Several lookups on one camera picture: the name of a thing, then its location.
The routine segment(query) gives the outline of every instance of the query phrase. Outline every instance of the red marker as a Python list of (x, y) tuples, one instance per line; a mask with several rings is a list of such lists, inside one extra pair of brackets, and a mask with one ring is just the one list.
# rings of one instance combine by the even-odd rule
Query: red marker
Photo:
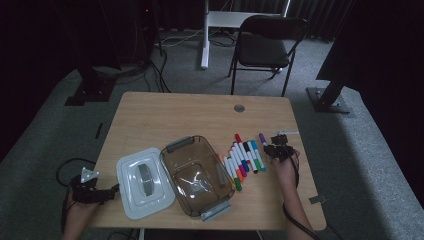
[(244, 159), (246, 159), (247, 163), (250, 163), (250, 160), (253, 161), (253, 159), (250, 159), (249, 156), (247, 156), (246, 150), (244, 149), (244, 146), (243, 146), (243, 141), (241, 140), (240, 135), (238, 135), (237, 133), (236, 133), (236, 141), (238, 145), (240, 146), (240, 151), (243, 154)]

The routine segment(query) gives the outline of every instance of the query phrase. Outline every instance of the stand base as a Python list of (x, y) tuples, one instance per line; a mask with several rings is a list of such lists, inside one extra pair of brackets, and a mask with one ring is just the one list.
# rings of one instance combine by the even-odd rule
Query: stand base
[(87, 92), (84, 81), (81, 82), (74, 96), (68, 97), (65, 106), (84, 106), (85, 102), (107, 102), (112, 94), (117, 79), (103, 81), (98, 90)]
[(338, 96), (332, 105), (325, 106), (320, 104), (319, 101), (325, 88), (306, 88), (306, 91), (309, 94), (309, 98), (316, 112), (342, 113), (346, 117), (354, 117), (352, 110), (346, 107), (342, 96)]

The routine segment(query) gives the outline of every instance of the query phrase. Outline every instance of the clear plastic lid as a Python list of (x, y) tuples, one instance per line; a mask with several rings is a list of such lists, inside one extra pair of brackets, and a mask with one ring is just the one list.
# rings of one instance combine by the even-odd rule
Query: clear plastic lid
[(123, 157), (116, 164), (122, 204), (130, 219), (141, 219), (175, 201), (159, 154), (159, 149), (149, 148)]

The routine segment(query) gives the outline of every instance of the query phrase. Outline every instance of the hand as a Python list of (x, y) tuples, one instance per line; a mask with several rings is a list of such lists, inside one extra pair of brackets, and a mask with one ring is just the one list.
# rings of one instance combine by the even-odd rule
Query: hand
[[(300, 153), (295, 150), (296, 154), (292, 155), (292, 158), (295, 160), (295, 164), (297, 164), (297, 169), (299, 169), (299, 164), (296, 163), (296, 159)], [(280, 162), (278, 158), (274, 158), (271, 160), (272, 165), (277, 174), (277, 180), (280, 184), (282, 190), (292, 190), (296, 189), (296, 170), (293, 168), (293, 164), (290, 158), (287, 158)]]
[(72, 193), (68, 197), (68, 213), (66, 217), (64, 240), (76, 240), (81, 237), (82, 232), (96, 210), (99, 203), (84, 204), (72, 200)]

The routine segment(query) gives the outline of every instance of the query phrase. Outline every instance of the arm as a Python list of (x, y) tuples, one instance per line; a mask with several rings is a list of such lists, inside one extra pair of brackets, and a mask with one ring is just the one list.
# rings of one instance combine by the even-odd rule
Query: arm
[[(284, 198), (284, 205), (289, 215), (296, 221), (301, 223), (307, 229), (313, 231), (311, 224), (305, 214), (302, 203), (300, 202), (299, 194), (296, 189), (295, 169), (292, 166), (290, 159), (280, 162), (278, 159), (271, 160), (272, 165), (277, 174), (277, 181), (280, 185), (281, 193)], [(308, 234), (295, 226), (289, 219), (286, 218), (286, 227), (288, 239), (312, 239)]]
[(63, 240), (78, 240), (88, 225), (98, 203), (84, 204), (72, 201), (72, 193), (68, 197), (68, 212), (66, 216)]

